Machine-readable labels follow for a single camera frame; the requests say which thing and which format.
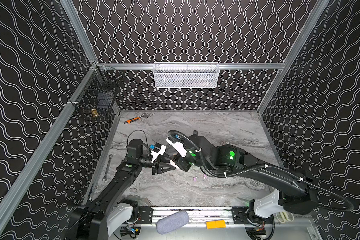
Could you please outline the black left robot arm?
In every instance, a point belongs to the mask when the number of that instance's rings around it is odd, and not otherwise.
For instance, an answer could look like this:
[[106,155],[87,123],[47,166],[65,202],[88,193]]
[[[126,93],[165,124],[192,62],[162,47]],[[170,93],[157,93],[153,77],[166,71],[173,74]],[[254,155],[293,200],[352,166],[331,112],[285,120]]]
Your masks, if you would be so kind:
[[65,238],[67,240],[107,240],[124,223],[139,220],[138,203],[122,199],[122,195],[137,179],[142,168],[153,174],[175,170],[166,154],[166,146],[156,143],[148,146],[140,139],[127,145],[125,158],[102,192],[84,207],[72,213]]

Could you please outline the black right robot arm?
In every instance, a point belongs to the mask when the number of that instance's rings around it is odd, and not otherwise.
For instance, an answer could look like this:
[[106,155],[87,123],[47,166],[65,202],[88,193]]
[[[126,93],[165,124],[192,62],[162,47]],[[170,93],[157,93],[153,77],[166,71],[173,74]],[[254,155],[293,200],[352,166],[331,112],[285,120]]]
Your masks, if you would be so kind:
[[199,136],[197,131],[188,137],[170,130],[167,141],[178,152],[174,161],[183,171],[192,165],[209,177],[249,178],[274,188],[277,199],[269,204],[265,199],[252,200],[250,216],[265,219],[280,211],[307,215],[316,208],[336,212],[351,212],[354,209],[350,200],[315,185],[307,173],[288,171],[233,145],[216,147]]

